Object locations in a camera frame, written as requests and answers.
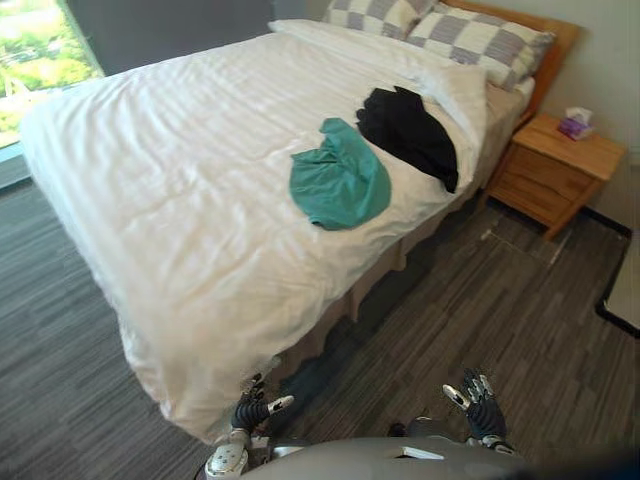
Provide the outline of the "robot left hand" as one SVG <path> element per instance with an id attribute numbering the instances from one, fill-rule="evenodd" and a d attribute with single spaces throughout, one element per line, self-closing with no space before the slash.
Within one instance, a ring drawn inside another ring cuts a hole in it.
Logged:
<path id="1" fill-rule="evenodd" d="M 295 401 L 293 395 L 286 395 L 268 401 L 264 397 L 263 376 L 260 373 L 251 378 L 249 387 L 242 393 L 231 417 L 233 430 L 244 431 L 251 435 L 267 419 L 287 408 Z"/>

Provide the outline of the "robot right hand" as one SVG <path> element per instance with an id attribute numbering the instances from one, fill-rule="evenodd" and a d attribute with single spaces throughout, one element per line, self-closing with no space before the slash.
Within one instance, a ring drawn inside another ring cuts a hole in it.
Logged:
<path id="1" fill-rule="evenodd" d="M 474 439 L 506 439 L 505 417 L 484 374 L 477 369 L 466 368 L 462 390 L 444 384 L 442 391 L 464 412 Z"/>

